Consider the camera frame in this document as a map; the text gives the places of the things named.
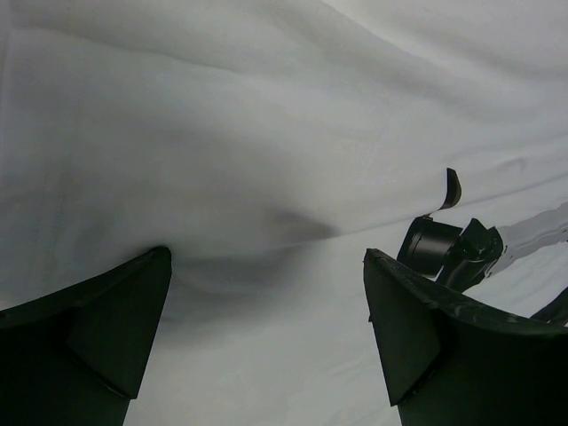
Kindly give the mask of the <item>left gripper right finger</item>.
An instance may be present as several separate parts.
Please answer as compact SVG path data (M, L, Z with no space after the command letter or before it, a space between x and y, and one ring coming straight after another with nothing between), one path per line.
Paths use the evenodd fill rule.
M377 249L365 254L364 284L403 424L566 424L565 327L482 304Z

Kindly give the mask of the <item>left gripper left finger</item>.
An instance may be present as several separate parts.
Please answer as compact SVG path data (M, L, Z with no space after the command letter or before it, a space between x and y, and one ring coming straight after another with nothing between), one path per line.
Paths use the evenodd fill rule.
M3 425L122 425L137 398L172 274L153 248L1 312Z

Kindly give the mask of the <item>white t shirt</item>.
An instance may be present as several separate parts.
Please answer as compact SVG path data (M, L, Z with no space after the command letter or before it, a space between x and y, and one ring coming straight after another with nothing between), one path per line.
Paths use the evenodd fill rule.
M1 305L173 255L129 425L396 425L362 280L567 200L564 1L4 1Z

